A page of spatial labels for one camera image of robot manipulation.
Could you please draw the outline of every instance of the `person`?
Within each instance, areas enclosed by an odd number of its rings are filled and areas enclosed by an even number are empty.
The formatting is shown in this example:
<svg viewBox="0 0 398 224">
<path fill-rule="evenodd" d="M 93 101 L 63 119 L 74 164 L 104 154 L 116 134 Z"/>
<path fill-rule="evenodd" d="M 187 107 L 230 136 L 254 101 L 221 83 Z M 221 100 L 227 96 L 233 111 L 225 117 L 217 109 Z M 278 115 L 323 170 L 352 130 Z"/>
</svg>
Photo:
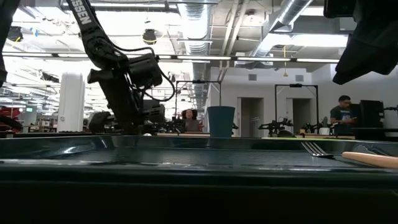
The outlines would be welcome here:
<svg viewBox="0 0 398 224">
<path fill-rule="evenodd" d="M 182 118 L 185 120 L 185 131 L 187 132 L 200 132 L 199 121 L 197 120 L 197 110 L 185 110 L 182 112 Z"/>
<path fill-rule="evenodd" d="M 335 125 L 335 134 L 351 133 L 351 125 L 355 123 L 355 119 L 352 116 L 352 111 L 349 106 L 351 104 L 351 98 L 347 95 L 343 95 L 338 98 L 339 105 L 331 109 L 330 121 Z"/>
</svg>

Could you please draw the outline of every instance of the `fork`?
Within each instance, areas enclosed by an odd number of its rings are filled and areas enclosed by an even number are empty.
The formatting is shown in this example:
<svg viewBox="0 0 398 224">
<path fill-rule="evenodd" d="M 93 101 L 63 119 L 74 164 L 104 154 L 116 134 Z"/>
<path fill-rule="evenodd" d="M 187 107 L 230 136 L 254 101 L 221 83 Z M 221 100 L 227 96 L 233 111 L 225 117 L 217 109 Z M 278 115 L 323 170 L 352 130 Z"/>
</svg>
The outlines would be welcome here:
<svg viewBox="0 0 398 224">
<path fill-rule="evenodd" d="M 321 147 L 314 142 L 302 142 L 301 145 L 307 150 L 312 156 L 321 158 L 333 158 L 333 154 L 327 154 Z"/>
</svg>

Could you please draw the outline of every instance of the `teal cup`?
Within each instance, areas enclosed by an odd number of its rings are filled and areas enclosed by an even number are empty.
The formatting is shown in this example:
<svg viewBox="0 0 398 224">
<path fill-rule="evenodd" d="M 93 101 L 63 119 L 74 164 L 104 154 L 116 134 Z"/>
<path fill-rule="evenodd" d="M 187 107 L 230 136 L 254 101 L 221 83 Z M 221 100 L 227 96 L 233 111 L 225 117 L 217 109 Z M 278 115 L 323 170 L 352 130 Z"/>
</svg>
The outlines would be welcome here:
<svg viewBox="0 0 398 224">
<path fill-rule="evenodd" d="M 209 106 L 207 112 L 210 137 L 230 138 L 232 135 L 235 108 L 232 106 Z"/>
</svg>

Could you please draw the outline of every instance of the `exposed ductwork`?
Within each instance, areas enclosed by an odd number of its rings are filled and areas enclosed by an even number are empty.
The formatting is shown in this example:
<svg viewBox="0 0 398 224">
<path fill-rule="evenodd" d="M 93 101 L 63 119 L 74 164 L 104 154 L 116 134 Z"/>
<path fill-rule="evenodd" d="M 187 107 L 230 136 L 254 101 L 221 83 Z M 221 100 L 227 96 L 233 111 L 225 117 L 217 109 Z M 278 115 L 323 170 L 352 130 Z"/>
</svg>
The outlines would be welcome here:
<svg viewBox="0 0 398 224">
<path fill-rule="evenodd" d="M 311 4 L 313 0 L 284 0 L 280 10 L 267 16 L 262 28 L 262 42 L 250 54 L 251 57 L 265 57 L 271 48 L 277 44 L 275 35 L 269 35 L 285 26 L 292 26 L 296 19 L 301 15 L 304 9 Z M 253 69 L 257 63 L 247 63 L 243 65 L 246 68 Z"/>
<path fill-rule="evenodd" d="M 191 40 L 203 40 L 209 38 L 210 34 L 210 4 L 177 4 L 180 11 L 183 26 L 184 37 Z M 208 55 L 210 44 L 207 42 L 186 42 L 185 48 L 190 55 Z M 205 63 L 192 63 L 194 80 L 209 80 L 210 67 Z M 203 96 L 203 84 L 193 84 L 198 109 L 201 109 L 205 103 Z"/>
</svg>

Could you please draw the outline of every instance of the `doorway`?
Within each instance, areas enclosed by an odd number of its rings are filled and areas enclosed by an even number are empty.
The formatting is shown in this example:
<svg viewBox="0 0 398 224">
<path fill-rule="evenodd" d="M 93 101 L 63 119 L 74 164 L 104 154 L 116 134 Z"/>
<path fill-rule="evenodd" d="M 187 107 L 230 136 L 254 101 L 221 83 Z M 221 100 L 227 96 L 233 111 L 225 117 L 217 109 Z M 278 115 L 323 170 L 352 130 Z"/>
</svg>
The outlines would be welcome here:
<svg viewBox="0 0 398 224">
<path fill-rule="evenodd" d="M 311 123 L 311 99 L 292 99 L 293 132 L 300 133 L 306 123 Z"/>
<path fill-rule="evenodd" d="M 263 98 L 238 98 L 240 101 L 239 134 L 242 138 L 261 138 L 262 131 L 258 127 L 264 117 Z"/>
</svg>

